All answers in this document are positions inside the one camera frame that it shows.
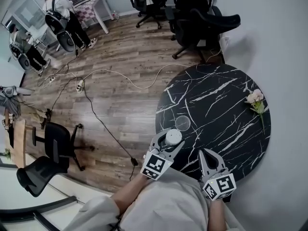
wooden floor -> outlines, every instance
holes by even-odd
[[[194,65],[200,62],[197,53],[186,51],[177,60],[172,59],[180,45],[171,41],[172,33],[167,22],[158,30],[155,22],[148,21],[136,28],[140,18],[137,15],[122,17],[106,22],[110,33],[104,33],[99,25],[87,30],[90,38],[97,37],[94,49],[87,49],[69,64],[69,72],[78,77],[98,69],[118,71],[128,76],[137,86],[149,86],[159,69],[167,64]],[[74,54],[63,50],[50,49],[49,54],[61,63],[61,66],[74,59]],[[204,52],[205,59],[211,56]],[[220,62],[220,57],[212,57],[211,62]],[[86,83],[87,95],[93,101],[93,108],[99,118],[107,125],[114,136],[137,158],[142,165],[142,157],[155,134],[155,112],[160,94],[169,81],[186,67],[166,67],[155,84],[145,90],[135,88],[129,81],[115,73],[98,71],[89,76]],[[26,103],[37,108],[51,108],[64,85],[73,75],[56,76],[48,87],[38,87],[49,74],[57,70],[48,68],[40,79],[34,72],[26,75],[23,87],[35,90],[31,96],[23,97]],[[22,105],[22,117],[27,121],[26,152],[34,157],[44,155],[44,145],[38,142],[34,147],[31,138],[32,126],[37,134],[44,137],[38,122],[31,120],[29,108]],[[121,149],[114,139],[95,118],[90,102],[84,92],[78,94],[75,80],[72,80],[62,92],[52,111],[51,121],[65,126],[70,133],[78,123],[83,129],[77,132],[76,146],[94,146],[90,149],[77,150],[76,154],[86,170],[80,172],[72,161],[68,175],[90,186],[105,191],[115,192],[129,181],[132,172],[130,157]]]

round table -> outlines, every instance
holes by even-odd
[[[158,104],[156,132],[175,128],[176,118],[184,115],[191,127],[182,132],[185,145],[172,167],[200,179],[197,154],[206,148],[223,157],[235,180],[248,175],[270,140],[270,110],[265,98],[265,132],[260,116],[245,103],[255,89],[259,87],[248,75],[226,64],[195,65],[174,77]]]

